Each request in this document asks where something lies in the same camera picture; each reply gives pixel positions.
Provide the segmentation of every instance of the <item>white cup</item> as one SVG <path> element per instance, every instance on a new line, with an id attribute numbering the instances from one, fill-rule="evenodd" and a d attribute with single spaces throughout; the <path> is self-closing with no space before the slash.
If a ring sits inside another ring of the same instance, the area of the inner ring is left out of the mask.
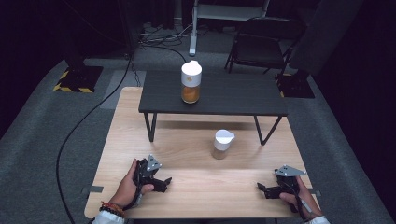
<path id="1" fill-rule="evenodd" d="M 222 160 L 227 156 L 227 149 L 231 142 L 235 139 L 235 134 L 227 130 L 221 129 L 216 132 L 215 147 L 212 151 L 212 156 L 217 160 Z"/>

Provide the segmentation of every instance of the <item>wire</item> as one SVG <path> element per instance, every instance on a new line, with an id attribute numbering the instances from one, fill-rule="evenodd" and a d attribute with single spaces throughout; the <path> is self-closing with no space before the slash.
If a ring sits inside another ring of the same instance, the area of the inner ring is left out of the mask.
<path id="1" fill-rule="evenodd" d="M 146 37 L 142 38 L 140 43 L 146 44 L 146 45 L 151 45 L 151 46 L 159 46 L 159 45 L 164 45 L 166 47 L 171 47 L 171 46 L 178 46 L 182 44 L 182 37 L 189 36 L 191 34 L 184 35 L 188 30 L 190 30 L 192 24 L 187 26 L 183 31 L 179 32 L 177 28 L 175 27 L 176 33 L 173 35 L 160 35 L 160 34 L 155 34 L 158 31 L 160 31 L 162 28 L 157 28 L 156 31 L 148 33 L 145 30 L 145 33 L 141 35 L 147 35 Z"/>
<path id="2" fill-rule="evenodd" d="M 150 46 L 150 45 L 148 45 L 148 46 L 142 46 L 143 48 L 144 47 L 148 47 L 148 48 L 156 48 L 156 49 L 169 49 L 169 48 L 165 48 L 165 47 L 159 47 L 159 46 Z M 186 61 L 186 59 L 183 57 L 183 55 L 181 55 L 181 53 L 180 52 L 178 52 L 177 50 L 175 50 L 175 49 L 169 49 L 169 50 L 172 50 L 173 52 L 176 52 L 178 55 L 180 55 L 180 57 L 183 59 L 183 61 L 184 61 L 184 63 L 186 63 L 187 61 Z"/>
<path id="3" fill-rule="evenodd" d="M 109 37 L 108 35 L 105 35 L 104 33 L 102 33 L 101 31 L 99 31 L 98 29 L 96 29 L 92 24 L 90 24 L 81 14 L 78 13 L 78 11 L 76 11 L 66 0 L 62 0 L 62 2 L 64 2 L 65 5 L 67 5 L 74 13 L 76 13 L 82 21 L 84 21 L 89 27 L 91 27 L 96 33 L 98 33 L 99 35 L 101 35 L 102 37 L 111 40 L 119 45 L 122 46 L 126 46 L 126 43 L 122 43 L 114 38 Z"/>
<path id="4" fill-rule="evenodd" d="M 298 210 L 298 212 L 299 212 L 299 214 L 300 214 L 300 217 L 301 217 L 303 220 L 306 220 L 306 217 L 305 217 L 305 215 L 304 215 L 304 213 L 303 213 L 303 208 L 302 208 L 303 203 L 301 202 L 300 196 L 298 196 L 298 192 L 296 192 L 296 191 L 294 190 L 294 188 L 292 188 L 292 187 L 291 187 L 288 183 L 286 183 L 285 181 L 281 181 L 281 182 L 293 192 L 294 197 L 296 197 L 297 208 L 298 208 L 297 210 Z"/>
<path id="5" fill-rule="evenodd" d="M 134 80 L 136 81 L 136 86 L 141 87 L 142 83 L 140 83 L 140 77 L 136 72 L 136 69 L 134 68 L 134 62 L 132 62 L 131 70 L 134 73 Z"/>
<path id="6" fill-rule="evenodd" d="M 79 126 L 79 124 L 81 124 L 82 121 L 84 121 L 99 105 L 101 105 L 102 103 L 104 103 L 111 95 L 114 94 L 114 92 L 116 92 L 116 90 L 120 87 L 121 83 L 123 82 L 123 80 L 126 77 L 126 74 L 128 72 L 129 69 L 129 65 L 131 64 L 132 61 L 132 57 L 129 59 L 128 61 L 128 65 L 126 66 L 125 69 L 125 73 L 119 83 L 119 85 L 116 87 L 116 89 L 111 92 L 105 99 L 103 99 L 99 104 L 97 104 L 93 109 L 91 109 L 85 116 L 84 118 L 82 118 L 77 124 L 76 126 L 72 129 L 72 131 L 70 131 L 70 133 L 66 136 L 66 138 L 64 139 L 64 142 L 61 145 L 61 148 L 59 149 L 59 153 L 58 153 L 58 158 L 56 160 L 56 182 L 58 184 L 58 190 L 59 190 L 59 194 L 61 196 L 62 199 L 62 203 L 64 205 L 64 210 L 66 211 L 67 216 L 69 217 L 69 220 L 72 224 L 75 224 L 75 220 L 73 219 L 72 214 L 70 213 L 69 208 L 67 207 L 67 203 L 66 200 L 64 199 L 64 193 L 62 192 L 62 186 L 61 186 L 61 179 L 59 176 L 59 163 L 61 161 L 61 156 L 62 156 L 62 152 L 64 151 L 64 146 L 66 145 L 67 140 L 70 138 L 70 136 L 72 135 L 72 133 L 76 130 L 76 128 Z"/>

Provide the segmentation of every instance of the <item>wooden table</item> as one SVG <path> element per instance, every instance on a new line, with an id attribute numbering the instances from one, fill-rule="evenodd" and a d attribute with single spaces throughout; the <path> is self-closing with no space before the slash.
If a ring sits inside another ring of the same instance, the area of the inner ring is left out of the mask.
<path id="1" fill-rule="evenodd" d="M 277 186 L 274 169 L 287 164 L 305 170 L 287 118 L 265 146 L 257 141 L 254 121 L 248 116 L 160 114 L 156 141 L 150 142 L 143 115 L 138 112 L 141 88 L 124 88 L 111 123 L 102 158 L 93 180 L 104 187 L 91 192 L 86 217 L 98 213 L 131 166 L 133 158 L 150 153 L 163 165 L 155 175 L 173 177 L 165 193 L 151 192 L 139 207 L 127 211 L 133 218 L 294 217 L 280 200 L 265 199 L 257 182 Z M 259 117 L 271 126 L 272 117 Z M 227 129 L 235 140 L 224 160 L 211 156 L 215 132 Z M 307 175 L 302 176 L 311 188 Z"/>

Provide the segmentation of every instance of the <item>orange liquid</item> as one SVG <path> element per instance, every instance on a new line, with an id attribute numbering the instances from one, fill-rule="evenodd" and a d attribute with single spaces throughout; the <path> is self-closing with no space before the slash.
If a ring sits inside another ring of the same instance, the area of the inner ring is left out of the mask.
<path id="1" fill-rule="evenodd" d="M 200 87 L 183 87 L 181 91 L 181 98 L 184 102 L 192 104 L 198 101 L 199 99 L 199 91 Z"/>

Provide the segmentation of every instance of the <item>person's right hand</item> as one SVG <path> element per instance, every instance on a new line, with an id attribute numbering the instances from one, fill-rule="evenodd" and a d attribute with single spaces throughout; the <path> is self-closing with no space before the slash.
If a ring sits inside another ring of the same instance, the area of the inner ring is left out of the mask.
<path id="1" fill-rule="evenodd" d="M 306 204 L 311 208 L 312 213 L 309 213 L 305 207 L 302 205 L 304 216 L 312 219 L 315 217 L 323 216 L 323 213 L 319 209 L 317 202 L 315 201 L 314 197 L 312 197 L 311 193 L 309 192 L 308 188 L 305 186 L 303 180 L 297 175 L 296 176 L 298 187 L 300 188 L 300 193 L 298 194 L 299 197 L 306 202 Z M 296 197 L 292 194 L 288 193 L 280 193 L 280 199 L 286 203 L 292 203 L 298 210 L 297 200 Z"/>
<path id="2" fill-rule="evenodd" d="M 136 193 L 136 185 L 134 184 L 134 170 L 136 170 L 137 160 L 134 159 L 131 168 L 128 171 L 128 174 L 121 180 L 119 188 L 114 196 L 109 201 L 110 203 L 114 203 L 118 205 L 120 208 L 128 205 L 133 199 L 134 194 Z M 153 191 L 154 186 L 151 184 L 147 184 L 142 188 L 142 194 Z"/>

